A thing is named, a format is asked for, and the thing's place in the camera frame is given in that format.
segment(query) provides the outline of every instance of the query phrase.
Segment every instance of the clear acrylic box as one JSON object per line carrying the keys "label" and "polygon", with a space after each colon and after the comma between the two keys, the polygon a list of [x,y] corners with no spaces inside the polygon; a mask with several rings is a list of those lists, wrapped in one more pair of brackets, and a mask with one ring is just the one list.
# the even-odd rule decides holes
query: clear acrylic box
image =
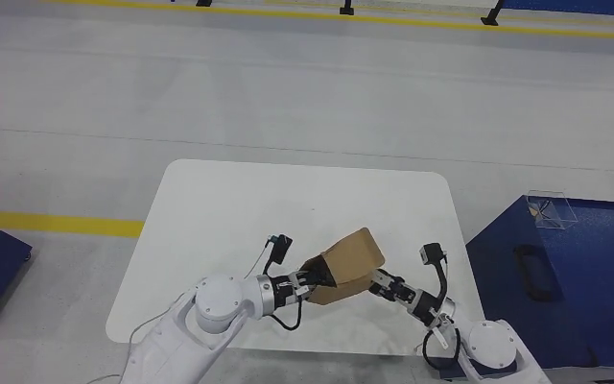
{"label": "clear acrylic box", "polygon": [[529,191],[527,206],[538,228],[567,229],[578,222],[562,192]]}

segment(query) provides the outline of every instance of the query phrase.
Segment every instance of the robotic arm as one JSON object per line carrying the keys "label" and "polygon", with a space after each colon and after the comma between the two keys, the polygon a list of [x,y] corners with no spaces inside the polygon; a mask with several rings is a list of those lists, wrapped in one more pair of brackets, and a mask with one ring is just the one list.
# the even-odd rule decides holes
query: robotic arm
{"label": "robotic arm", "polygon": [[[213,275],[182,294],[143,341],[130,351],[121,384],[198,384],[248,319],[271,316],[281,323],[273,312],[282,306],[298,303],[296,325],[288,327],[281,323],[288,330],[296,329],[302,302],[320,282],[325,285],[325,278],[301,271],[270,277],[269,266],[272,262],[281,264],[292,239],[279,235],[270,242],[274,246],[262,275],[243,280]],[[439,244],[424,246],[420,254],[424,264],[434,265],[437,270],[440,290],[436,297],[381,269],[373,274],[369,291],[403,305],[429,329],[422,349],[429,365],[442,369],[427,355],[427,343],[435,335],[444,348],[455,345],[452,363],[459,362],[470,382],[551,384],[511,325],[503,320],[470,321],[456,303],[446,298],[447,276],[441,262],[447,263],[447,257]],[[205,339],[214,338],[214,342],[206,342],[188,329],[186,317],[193,309],[199,328],[208,336],[217,336]],[[493,369],[508,367],[515,361],[517,371],[497,379],[484,378],[471,360]]]}
{"label": "robotic arm", "polygon": [[[503,320],[470,321],[456,303],[446,298],[447,277],[443,273],[441,260],[447,263],[447,257],[439,244],[424,246],[420,254],[424,264],[436,266],[441,284],[437,297],[415,289],[406,284],[402,277],[381,269],[374,273],[369,291],[403,305],[411,316],[429,329],[422,344],[422,354],[431,367],[437,370],[451,368],[458,360],[472,383],[551,384],[511,325]],[[456,345],[450,367],[438,367],[429,359],[427,343],[432,335],[437,337],[443,348],[448,349],[452,343]],[[471,360],[496,370],[506,368],[515,361],[516,372],[496,379],[484,378],[478,374]]]}
{"label": "robotic arm", "polygon": [[[300,314],[302,301],[311,292],[307,284],[313,283],[313,277],[302,272],[268,276],[269,266],[272,262],[281,264],[292,239],[279,235],[269,242],[274,245],[262,275],[243,280],[213,275],[183,293],[143,341],[130,350],[120,383],[198,384],[248,319],[276,319],[275,309],[295,303]],[[207,337],[199,338],[188,329],[186,318],[191,310]],[[292,330],[299,322],[300,317],[295,327],[284,327]]]}

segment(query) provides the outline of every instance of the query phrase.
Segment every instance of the white cable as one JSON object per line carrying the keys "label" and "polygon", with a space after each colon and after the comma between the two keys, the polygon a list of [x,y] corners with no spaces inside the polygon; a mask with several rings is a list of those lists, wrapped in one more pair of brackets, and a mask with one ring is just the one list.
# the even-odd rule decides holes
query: white cable
{"label": "white cable", "polygon": [[268,245],[269,245],[269,241],[267,241],[267,244],[265,244],[265,248],[263,248],[262,251],[260,252],[260,255],[256,259],[256,262],[253,263],[253,265],[251,266],[251,269],[249,270],[248,274],[243,278],[248,278],[249,275],[251,275],[251,273],[253,272],[253,269],[256,268],[256,265],[258,265],[258,261],[260,261],[260,259],[262,258],[262,255],[265,254],[265,250],[267,249]]}
{"label": "white cable", "polygon": [[144,323],[142,323],[141,325],[139,325],[137,328],[135,328],[132,333],[130,334],[130,337],[128,338],[128,355],[126,356],[126,362],[124,363],[124,368],[122,369],[122,373],[118,374],[118,373],[114,373],[114,374],[108,374],[106,376],[100,376],[98,378],[95,378],[91,381],[86,382],[85,384],[92,384],[95,383],[97,381],[101,381],[101,380],[105,380],[107,378],[111,378],[111,377],[119,377],[119,383],[122,382],[122,380],[124,379],[124,374],[126,373],[126,368],[128,367],[128,362],[130,360],[130,353],[132,352],[132,338],[134,337],[134,334],[136,332],[138,332],[139,329],[141,329],[143,326],[151,323],[152,321],[161,318],[162,316],[166,315],[171,308],[173,307],[173,305],[175,305],[176,302],[179,301],[179,299],[181,299],[181,297],[183,296],[183,294],[179,295],[175,301],[173,301],[173,303],[169,306],[169,309],[167,309],[166,311],[160,313],[159,315],[156,315],[154,317],[152,317],[151,319],[145,321]]}
{"label": "white cable", "polygon": [[179,299],[181,299],[181,297],[183,296],[183,294],[179,295],[175,301],[173,301],[173,303],[169,306],[169,309],[167,309],[166,311],[160,313],[157,316],[152,317],[151,319],[147,320],[146,322],[142,323],[141,325],[139,325],[137,328],[134,329],[134,331],[130,334],[130,338],[128,339],[128,355],[126,356],[126,363],[124,364],[124,368],[122,369],[122,374],[119,376],[119,382],[121,383],[122,380],[124,379],[124,374],[126,374],[126,368],[128,367],[128,362],[130,360],[130,353],[132,352],[132,337],[134,337],[134,334],[136,332],[138,332],[139,329],[141,329],[143,326],[151,323],[152,321],[161,318],[162,316],[166,315],[171,308],[173,308],[173,305],[175,305],[176,302],[179,301]]}
{"label": "white cable", "polygon": [[96,381],[103,381],[106,378],[111,378],[111,377],[119,377],[119,374],[114,373],[114,374],[107,374],[105,376],[100,376],[98,378],[95,378],[95,379],[93,379],[91,381],[86,382],[85,384],[92,384],[92,383],[95,383]]}

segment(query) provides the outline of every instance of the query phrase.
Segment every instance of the yellow floor line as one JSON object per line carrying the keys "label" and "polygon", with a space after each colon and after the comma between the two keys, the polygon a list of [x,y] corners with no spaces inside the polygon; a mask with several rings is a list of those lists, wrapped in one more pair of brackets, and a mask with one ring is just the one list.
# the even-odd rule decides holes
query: yellow floor line
{"label": "yellow floor line", "polygon": [[138,238],[143,225],[143,222],[133,220],[0,212],[0,229],[44,230]]}
{"label": "yellow floor line", "polygon": [[[266,5],[275,6],[298,6],[298,7],[315,7],[315,8],[334,8],[338,9],[340,5],[324,4],[324,3],[303,3],[296,1],[283,1],[283,0],[264,0]],[[432,14],[437,16],[453,16],[463,18],[473,18],[479,20],[480,17],[486,16],[485,13],[471,13],[471,12],[447,12],[447,11],[434,11],[434,10],[408,10],[401,8],[388,8],[388,7],[375,7],[375,6],[354,6],[356,10],[377,11],[377,12],[400,12],[400,13],[415,13],[415,14]],[[554,24],[588,24],[588,25],[603,25],[614,26],[614,21],[605,20],[588,20],[588,19],[573,19],[573,18],[554,18],[554,17],[531,17],[531,16],[506,16],[500,15],[498,20],[518,20],[518,21],[530,21],[530,22],[546,22]]]}
{"label": "yellow floor line", "polygon": [[224,14],[243,14],[254,16],[268,17],[286,17],[286,18],[305,18],[305,19],[320,19],[320,20],[343,20],[348,22],[363,22],[363,23],[379,23],[390,25],[404,25],[415,27],[431,27],[444,28],[450,30],[465,30],[465,31],[488,31],[498,33],[516,33],[516,34],[531,34],[531,35],[552,35],[552,36],[575,36],[575,37],[598,37],[598,38],[614,38],[614,32],[601,31],[579,31],[579,30],[556,30],[548,28],[526,28],[515,26],[499,26],[489,27],[483,25],[480,20],[475,23],[457,23],[447,21],[433,20],[416,20],[401,17],[381,17],[381,16],[346,16],[342,14],[327,14],[313,12],[292,12],[292,11],[269,11],[269,10],[248,10],[248,9],[231,9],[231,8],[209,8],[196,7],[171,3],[140,3],[121,0],[43,0],[47,3],[62,3],[76,4],[88,6],[104,6],[104,7],[120,7],[120,8],[135,8],[159,11],[182,11],[182,12],[209,12],[209,13],[224,13]]}

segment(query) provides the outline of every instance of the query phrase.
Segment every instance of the blue box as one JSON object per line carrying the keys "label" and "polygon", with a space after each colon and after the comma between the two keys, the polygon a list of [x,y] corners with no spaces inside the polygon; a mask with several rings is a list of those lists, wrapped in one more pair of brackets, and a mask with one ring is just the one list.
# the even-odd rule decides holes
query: blue box
{"label": "blue box", "polygon": [[30,259],[32,247],[0,230],[0,296],[11,284],[21,265]]}
{"label": "blue box", "polygon": [[471,268],[542,368],[614,366],[614,203],[568,202],[577,223],[538,228],[519,198],[467,244]]}

